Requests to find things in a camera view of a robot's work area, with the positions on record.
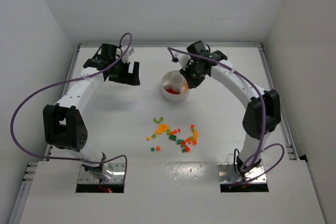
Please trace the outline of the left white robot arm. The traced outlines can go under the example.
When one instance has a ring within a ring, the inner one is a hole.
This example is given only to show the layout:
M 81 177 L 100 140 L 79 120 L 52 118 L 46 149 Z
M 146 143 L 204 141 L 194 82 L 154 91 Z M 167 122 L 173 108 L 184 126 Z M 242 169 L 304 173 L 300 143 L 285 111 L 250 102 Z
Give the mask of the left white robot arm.
M 133 52 L 132 47 L 102 44 L 96 54 L 83 64 L 79 80 L 54 105 L 47 105 L 43 109 L 46 142 L 70 152 L 92 174 L 103 174 L 106 156 L 89 143 L 81 114 L 105 81 L 140 85 L 140 64 L 129 61 Z

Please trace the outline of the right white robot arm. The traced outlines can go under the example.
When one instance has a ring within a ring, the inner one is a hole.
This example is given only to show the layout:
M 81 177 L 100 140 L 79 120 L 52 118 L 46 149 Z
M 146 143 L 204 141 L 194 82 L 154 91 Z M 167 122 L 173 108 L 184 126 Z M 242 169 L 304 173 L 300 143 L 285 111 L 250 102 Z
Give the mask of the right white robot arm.
M 202 41 L 188 46 L 186 52 L 176 52 L 172 58 L 181 65 L 180 74 L 190 89 L 197 88 L 209 76 L 226 87 L 243 105 L 242 125 L 246 137 L 236 157 L 236 171 L 244 176 L 260 164 L 265 141 L 281 121 L 279 93 L 254 84 L 236 70 L 224 53 L 209 51 Z

